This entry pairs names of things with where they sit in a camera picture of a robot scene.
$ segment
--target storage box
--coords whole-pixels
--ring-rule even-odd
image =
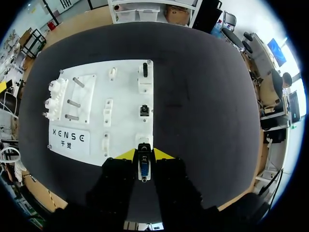
[[[119,23],[134,22],[136,19],[136,9],[116,11]]]
[[[185,26],[189,22],[190,13],[187,8],[168,5],[165,17],[169,23]]]
[[[195,0],[175,0],[175,1],[187,4],[187,5],[190,5],[190,6],[192,6],[195,2]]]
[[[155,4],[142,4],[138,5],[137,11],[140,14],[141,21],[155,22],[160,12],[160,5]]]

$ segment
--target blue screen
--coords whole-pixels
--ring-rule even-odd
[[[275,39],[272,39],[267,46],[269,47],[269,49],[271,50],[272,54],[274,55],[279,67],[281,67],[285,62],[286,59],[279,47],[279,45],[277,44],[277,42],[275,41]]]

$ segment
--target metal peg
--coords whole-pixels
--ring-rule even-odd
[[[79,117],[73,116],[73,115],[65,115],[64,116],[67,119],[72,119],[72,120],[79,120]]]
[[[71,101],[70,99],[68,99],[67,103],[70,104],[70,105],[73,105],[73,106],[75,106],[75,107],[77,107],[77,108],[81,107],[80,104],[78,104],[78,103],[76,103],[76,102],[73,102],[73,101]]]
[[[80,82],[76,77],[73,77],[73,81],[74,81],[76,84],[78,84],[80,87],[82,87],[82,88],[85,87],[85,85],[84,85],[82,82]]]

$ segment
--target computer monitor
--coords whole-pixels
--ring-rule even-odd
[[[300,112],[299,112],[299,105],[298,105],[298,97],[297,92],[293,92],[289,95],[290,98],[290,108],[291,108],[291,114],[292,114],[292,123],[299,122]]]
[[[279,45],[277,44],[277,42],[275,41],[275,39],[272,39],[267,46],[269,47],[269,49],[271,50],[272,54],[274,55],[279,67],[281,67],[285,62],[286,59],[279,47]]]

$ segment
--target cardboard box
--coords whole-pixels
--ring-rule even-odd
[[[169,23],[185,26],[189,22],[190,12],[184,7],[168,5],[165,18]]]

